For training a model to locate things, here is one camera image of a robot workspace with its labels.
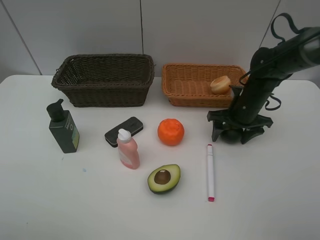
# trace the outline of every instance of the avocado pit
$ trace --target avocado pit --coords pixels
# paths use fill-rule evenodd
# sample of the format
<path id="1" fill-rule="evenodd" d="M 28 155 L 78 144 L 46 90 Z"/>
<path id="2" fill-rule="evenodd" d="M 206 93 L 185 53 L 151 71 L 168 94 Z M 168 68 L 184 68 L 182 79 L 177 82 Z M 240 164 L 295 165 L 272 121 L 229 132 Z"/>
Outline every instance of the avocado pit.
<path id="1" fill-rule="evenodd" d="M 168 170 L 161 169 L 154 176 L 154 182 L 156 184 L 167 184 L 171 179 L 171 174 Z"/>

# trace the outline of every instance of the avocado skin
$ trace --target avocado skin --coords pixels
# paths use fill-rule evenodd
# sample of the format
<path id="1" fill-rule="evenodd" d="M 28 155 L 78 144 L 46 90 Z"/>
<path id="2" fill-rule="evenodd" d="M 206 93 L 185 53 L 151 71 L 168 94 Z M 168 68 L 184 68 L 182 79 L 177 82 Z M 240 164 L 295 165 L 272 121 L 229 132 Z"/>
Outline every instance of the avocado skin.
<path id="1" fill-rule="evenodd" d="M 176 183 L 176 185 L 174 185 L 172 188 L 165 190 L 165 191 L 152 191 L 152 189 L 149 187 L 150 191 L 153 192 L 154 194 L 158 194 L 158 195 L 162 195 L 162 194 L 166 194 L 171 192 L 173 189 L 176 188 L 176 186 L 178 185 L 179 182 Z"/>

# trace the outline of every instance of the white bottle cap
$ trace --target white bottle cap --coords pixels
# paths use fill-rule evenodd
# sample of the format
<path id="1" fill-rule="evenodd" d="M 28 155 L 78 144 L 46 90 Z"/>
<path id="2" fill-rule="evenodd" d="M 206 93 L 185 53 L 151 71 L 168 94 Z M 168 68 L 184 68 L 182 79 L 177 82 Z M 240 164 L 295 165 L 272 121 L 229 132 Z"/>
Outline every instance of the white bottle cap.
<path id="1" fill-rule="evenodd" d="M 131 140 L 131 133 L 123 128 L 119 129 L 118 139 L 123 144 L 127 144 Z"/>

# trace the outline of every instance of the pink bottle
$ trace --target pink bottle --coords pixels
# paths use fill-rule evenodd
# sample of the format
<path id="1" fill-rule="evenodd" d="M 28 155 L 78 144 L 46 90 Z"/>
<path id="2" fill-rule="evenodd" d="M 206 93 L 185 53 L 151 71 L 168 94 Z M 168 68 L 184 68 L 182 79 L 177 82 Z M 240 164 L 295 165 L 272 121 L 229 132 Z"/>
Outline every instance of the pink bottle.
<path id="1" fill-rule="evenodd" d="M 127 168 L 137 169 L 140 166 L 138 145 L 131 137 L 131 133 L 123 128 L 119 129 L 118 151 L 120 160 Z"/>

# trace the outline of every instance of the white marker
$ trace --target white marker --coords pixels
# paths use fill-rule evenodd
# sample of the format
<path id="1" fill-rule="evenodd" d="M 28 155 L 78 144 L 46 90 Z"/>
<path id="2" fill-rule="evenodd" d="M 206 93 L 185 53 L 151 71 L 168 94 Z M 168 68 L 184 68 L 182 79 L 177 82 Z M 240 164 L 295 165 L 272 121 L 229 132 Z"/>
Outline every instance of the white marker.
<path id="1" fill-rule="evenodd" d="M 208 201 L 215 201 L 215 170 L 214 170 L 214 156 L 213 147 L 211 144 L 207 146 L 207 187 L 208 187 Z"/>

